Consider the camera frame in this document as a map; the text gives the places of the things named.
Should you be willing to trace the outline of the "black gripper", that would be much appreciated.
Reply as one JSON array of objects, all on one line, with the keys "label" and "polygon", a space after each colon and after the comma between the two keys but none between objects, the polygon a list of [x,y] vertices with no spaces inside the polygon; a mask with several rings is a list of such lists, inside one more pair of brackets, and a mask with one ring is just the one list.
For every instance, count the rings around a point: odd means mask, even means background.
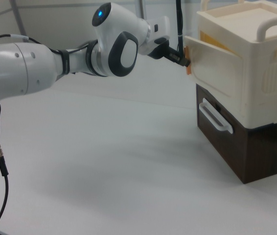
[{"label": "black gripper", "polygon": [[190,64],[190,60],[185,57],[183,52],[180,53],[169,46],[169,41],[166,38],[161,37],[155,39],[154,43],[156,44],[156,47],[150,53],[151,58],[161,59],[165,57],[183,67],[188,67],[188,64]]}]

